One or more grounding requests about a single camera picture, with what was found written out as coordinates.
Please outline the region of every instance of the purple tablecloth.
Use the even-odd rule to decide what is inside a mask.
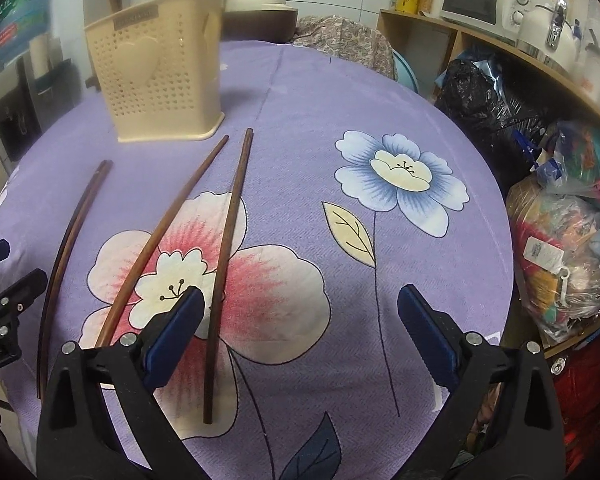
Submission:
[[[59,120],[0,196],[12,248],[0,288],[49,272],[84,186],[114,167],[64,278],[51,355],[93,344],[135,255],[219,138],[229,143],[180,211],[136,286],[117,334],[138,332],[187,285],[210,298],[244,131],[255,131],[222,319],[216,422],[202,424],[206,321],[156,393],[214,479],[388,479],[429,428],[443,394],[397,315],[414,283],[463,330],[498,340],[512,253],[498,187],[469,141],[416,94],[314,50],[222,47],[218,133],[202,142],[119,144],[101,95]],[[20,317],[23,357],[2,370],[35,433],[42,298]],[[129,455],[143,462],[112,391]]]

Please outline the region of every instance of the dark brown chopstick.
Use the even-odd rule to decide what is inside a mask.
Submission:
[[[253,142],[253,130],[247,129],[242,143],[242,153],[238,162],[238,169],[235,171],[234,188],[231,192],[229,201],[229,211],[224,222],[224,231],[222,231],[222,241],[220,243],[220,253],[218,254],[218,268],[216,269],[216,279],[214,281],[214,292],[211,297],[211,313],[209,316],[209,331],[206,336],[206,354],[205,354],[205,393],[203,399],[203,420],[205,424],[213,422],[214,410],[214,377],[216,375],[216,360],[218,358],[218,343],[220,338],[220,320],[222,317],[222,302],[224,295],[224,284],[226,283],[226,272],[229,267],[229,257],[231,256],[231,244],[234,240],[235,223],[240,209],[240,199],[244,177],[247,173],[249,155],[251,153],[251,143]]]
[[[42,307],[42,317],[40,319],[40,333],[38,334],[38,357],[36,362],[36,384],[38,391],[38,398],[44,399],[46,380],[48,378],[48,365],[49,365],[49,340],[51,338],[51,328],[56,315],[56,309],[58,307],[58,295],[60,294],[60,287],[62,286],[62,279],[64,278],[64,272],[66,266],[69,263],[69,258],[74,250],[75,241],[78,239],[84,219],[87,218],[91,205],[95,200],[102,183],[106,179],[113,162],[110,160],[103,160],[95,173],[91,177],[91,180],[84,189],[84,193],[80,197],[78,205],[75,207],[74,214],[69,220],[69,225],[64,232],[64,238],[56,254],[56,260],[54,262],[53,269],[51,270],[51,276],[49,277],[49,284],[46,289],[45,303]]]
[[[218,142],[215,148],[209,153],[204,160],[204,162],[200,165],[200,167],[196,170],[193,176],[189,179],[189,181],[184,185],[184,187],[178,193],[178,196],[173,201],[167,212],[164,214],[160,223],[155,228],[154,232],[151,234],[150,238],[147,240],[147,243],[142,248],[142,251],[138,255],[133,267],[129,271],[129,274],[126,276],[124,283],[120,287],[120,291],[118,292],[116,299],[111,305],[111,309],[107,314],[107,319],[105,319],[104,324],[102,325],[102,329],[100,330],[100,334],[98,335],[98,340],[96,341],[96,347],[107,346],[111,343],[111,338],[113,337],[114,332],[116,331],[116,327],[120,322],[120,318],[122,317],[122,312],[124,311],[126,304],[131,298],[131,294],[136,287],[136,283],[142,274],[142,271],[146,267],[146,264],[149,262],[151,255],[154,254],[154,251],[158,247],[158,243],[162,240],[162,237],[167,232],[167,229],[173,222],[173,219],[176,218],[178,211],[184,204],[184,201],[189,197],[191,191],[193,191],[194,186],[198,183],[200,178],[205,174],[205,171],[208,170],[209,166],[213,163],[214,159],[220,153],[220,150],[224,148],[224,145],[229,140],[229,136],[224,136],[220,142]]]

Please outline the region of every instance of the basket base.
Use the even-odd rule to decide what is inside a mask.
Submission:
[[[173,134],[173,135],[160,135],[160,136],[147,136],[142,135],[138,137],[120,137],[118,136],[118,142],[147,142],[148,140],[205,140],[211,137],[219,128],[220,124],[224,121],[224,112],[220,112],[218,116],[218,120],[213,127],[205,133],[202,134]]]

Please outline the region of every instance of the microwave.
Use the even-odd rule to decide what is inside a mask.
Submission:
[[[525,14],[552,0],[443,0],[440,17],[515,43]]]

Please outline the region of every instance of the pink flower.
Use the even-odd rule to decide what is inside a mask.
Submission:
[[[182,439],[219,436],[237,415],[237,387],[228,347],[251,361],[277,365],[307,352],[321,338],[331,310],[320,271],[289,248],[264,245],[238,250],[247,231],[240,204],[232,243],[222,310],[216,370],[214,423],[202,422],[202,392],[208,306],[214,286],[222,229],[230,193],[205,192],[187,200],[161,240],[136,285],[113,341],[140,332],[154,314],[166,312],[189,285],[203,291],[205,319],[167,386],[155,398]],[[90,291],[111,304],[149,238],[124,231],[107,240],[88,276]],[[91,314],[82,327],[80,346],[93,347],[110,307]]]

